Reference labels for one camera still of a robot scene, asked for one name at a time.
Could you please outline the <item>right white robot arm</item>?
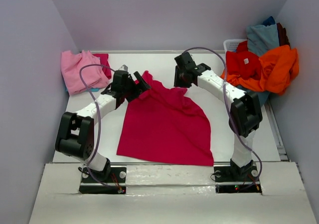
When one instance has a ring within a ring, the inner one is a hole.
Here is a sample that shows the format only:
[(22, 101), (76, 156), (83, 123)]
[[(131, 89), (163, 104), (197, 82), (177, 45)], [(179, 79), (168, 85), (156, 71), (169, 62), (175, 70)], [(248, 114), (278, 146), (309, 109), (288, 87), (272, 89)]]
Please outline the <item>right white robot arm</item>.
[(175, 57), (174, 86), (190, 88), (196, 85), (224, 102), (229, 126), (234, 133), (234, 151), (224, 171), (215, 169), (217, 182), (241, 182), (253, 170), (253, 139), (262, 121), (259, 97), (245, 92), (218, 76), (204, 63), (197, 65), (189, 52)]

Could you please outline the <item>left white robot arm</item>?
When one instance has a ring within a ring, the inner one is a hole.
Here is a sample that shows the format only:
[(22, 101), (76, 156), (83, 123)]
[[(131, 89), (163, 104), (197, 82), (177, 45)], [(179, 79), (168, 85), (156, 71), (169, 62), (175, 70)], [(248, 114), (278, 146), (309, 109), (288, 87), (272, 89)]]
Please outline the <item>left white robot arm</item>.
[(61, 117), (55, 150), (79, 160), (88, 174), (100, 182), (105, 182), (111, 173), (110, 160), (98, 153), (102, 118), (124, 101), (131, 102), (151, 89), (139, 72), (134, 75), (136, 81), (127, 71), (115, 71), (112, 83), (92, 103)]

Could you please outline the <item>crimson t shirt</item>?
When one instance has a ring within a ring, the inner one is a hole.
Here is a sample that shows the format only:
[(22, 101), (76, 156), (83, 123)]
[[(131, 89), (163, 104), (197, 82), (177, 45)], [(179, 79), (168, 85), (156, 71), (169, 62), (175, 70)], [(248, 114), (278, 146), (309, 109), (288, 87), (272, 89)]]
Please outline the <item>crimson t shirt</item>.
[(186, 88), (166, 88), (145, 71), (151, 89), (128, 103), (117, 155), (195, 166), (213, 166), (211, 126)]

